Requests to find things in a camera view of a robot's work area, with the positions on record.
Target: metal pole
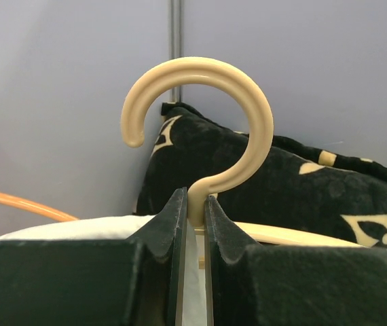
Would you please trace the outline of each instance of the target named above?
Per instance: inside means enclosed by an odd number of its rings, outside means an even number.
[[[169,0],[169,44],[171,59],[183,56],[183,1]],[[181,96],[181,86],[171,89],[170,102],[181,102]]]

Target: hanger hook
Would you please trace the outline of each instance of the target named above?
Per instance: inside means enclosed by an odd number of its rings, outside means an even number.
[[[192,226],[198,227],[204,225],[204,202],[209,194],[240,185],[263,164],[272,145],[274,123],[268,100],[244,72],[211,58],[177,58],[150,69],[130,89],[121,114],[124,142],[131,147],[141,146],[148,108],[163,92],[185,84],[213,86],[228,93],[243,108],[250,129],[248,146],[235,165],[189,188],[187,217]]]

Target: black pillow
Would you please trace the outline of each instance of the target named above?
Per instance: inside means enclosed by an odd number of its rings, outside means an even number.
[[[248,135],[224,128],[184,103],[162,105],[160,130],[136,205],[159,213],[175,189],[234,165]],[[274,136],[261,168],[217,194],[233,221],[324,234],[387,248],[387,168]]]

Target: white cloth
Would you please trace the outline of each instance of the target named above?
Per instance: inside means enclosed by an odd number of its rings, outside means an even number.
[[[154,216],[101,217],[53,223],[23,229],[0,236],[2,240],[89,240],[125,239]],[[188,223],[186,236],[185,285],[183,294],[183,326],[206,325],[206,292],[198,269],[198,248],[195,231]]]

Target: patterned pillow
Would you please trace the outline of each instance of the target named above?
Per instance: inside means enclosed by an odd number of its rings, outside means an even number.
[[[248,135],[224,128],[184,103],[162,106],[160,130],[136,204],[159,213],[175,189],[234,165]],[[215,194],[234,221],[324,234],[387,248],[387,168],[274,136],[261,168]]]

